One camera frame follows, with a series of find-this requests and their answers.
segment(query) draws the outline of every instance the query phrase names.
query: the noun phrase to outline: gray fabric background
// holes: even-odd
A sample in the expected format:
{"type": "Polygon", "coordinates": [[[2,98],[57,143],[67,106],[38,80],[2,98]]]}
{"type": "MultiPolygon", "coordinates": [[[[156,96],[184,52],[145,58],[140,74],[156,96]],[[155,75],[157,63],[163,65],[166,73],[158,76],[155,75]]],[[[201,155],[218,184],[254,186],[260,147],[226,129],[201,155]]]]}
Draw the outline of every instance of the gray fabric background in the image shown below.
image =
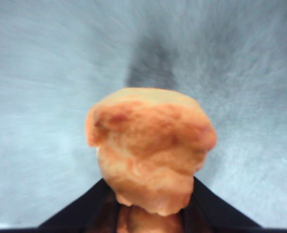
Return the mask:
{"type": "Polygon", "coordinates": [[[196,176],[287,227],[287,0],[0,0],[0,227],[100,179],[85,116],[124,86],[196,98],[219,137],[196,176]]]}

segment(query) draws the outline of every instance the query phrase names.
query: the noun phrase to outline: golden brown crust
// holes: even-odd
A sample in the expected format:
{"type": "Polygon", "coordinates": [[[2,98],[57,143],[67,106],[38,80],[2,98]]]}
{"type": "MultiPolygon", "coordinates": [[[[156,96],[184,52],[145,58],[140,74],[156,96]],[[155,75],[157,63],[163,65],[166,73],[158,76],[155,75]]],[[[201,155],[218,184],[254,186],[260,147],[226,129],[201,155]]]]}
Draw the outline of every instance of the golden brown crust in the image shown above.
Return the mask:
{"type": "Polygon", "coordinates": [[[189,203],[193,173],[217,140],[195,100],[154,88],[124,88],[95,104],[86,136],[117,200],[162,216],[189,203]]]}

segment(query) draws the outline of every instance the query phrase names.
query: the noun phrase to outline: black holder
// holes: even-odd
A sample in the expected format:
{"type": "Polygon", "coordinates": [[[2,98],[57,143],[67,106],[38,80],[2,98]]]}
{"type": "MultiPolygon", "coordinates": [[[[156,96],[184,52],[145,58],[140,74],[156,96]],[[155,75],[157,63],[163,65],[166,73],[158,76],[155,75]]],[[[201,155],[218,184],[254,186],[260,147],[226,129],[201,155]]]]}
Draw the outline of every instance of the black holder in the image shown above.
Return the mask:
{"type": "MultiPolygon", "coordinates": [[[[37,228],[2,229],[0,233],[116,233],[120,204],[101,179],[76,201],[37,228]]],[[[213,194],[197,178],[189,205],[180,211],[184,233],[281,233],[262,228],[213,194]]]]}

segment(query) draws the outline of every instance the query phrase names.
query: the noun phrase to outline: blurred background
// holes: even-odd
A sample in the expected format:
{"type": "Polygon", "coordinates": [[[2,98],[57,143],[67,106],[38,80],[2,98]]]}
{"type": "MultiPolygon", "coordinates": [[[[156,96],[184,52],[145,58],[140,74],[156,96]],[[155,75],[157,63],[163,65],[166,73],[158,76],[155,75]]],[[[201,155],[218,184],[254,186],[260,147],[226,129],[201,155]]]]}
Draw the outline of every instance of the blurred background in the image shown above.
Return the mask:
{"type": "Polygon", "coordinates": [[[197,99],[196,177],[287,228],[287,1],[0,0],[0,227],[37,226],[100,178],[87,111],[125,86],[197,99]]]}

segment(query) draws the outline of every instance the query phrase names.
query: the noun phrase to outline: fuzzy textured surface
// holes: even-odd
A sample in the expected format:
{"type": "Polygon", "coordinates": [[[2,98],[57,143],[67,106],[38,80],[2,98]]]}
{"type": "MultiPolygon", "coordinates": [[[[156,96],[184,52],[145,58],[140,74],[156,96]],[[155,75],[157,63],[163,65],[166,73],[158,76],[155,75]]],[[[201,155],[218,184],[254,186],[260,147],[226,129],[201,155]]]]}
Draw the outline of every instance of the fuzzy textured surface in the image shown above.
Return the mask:
{"type": "Polygon", "coordinates": [[[0,226],[36,226],[100,179],[86,111],[125,86],[196,99],[218,134],[197,178],[287,227],[282,0],[0,0],[0,226]]]}
{"type": "Polygon", "coordinates": [[[112,93],[91,108],[85,129],[118,202],[161,216],[189,204],[193,175],[217,141],[198,102],[156,88],[112,93]]]}

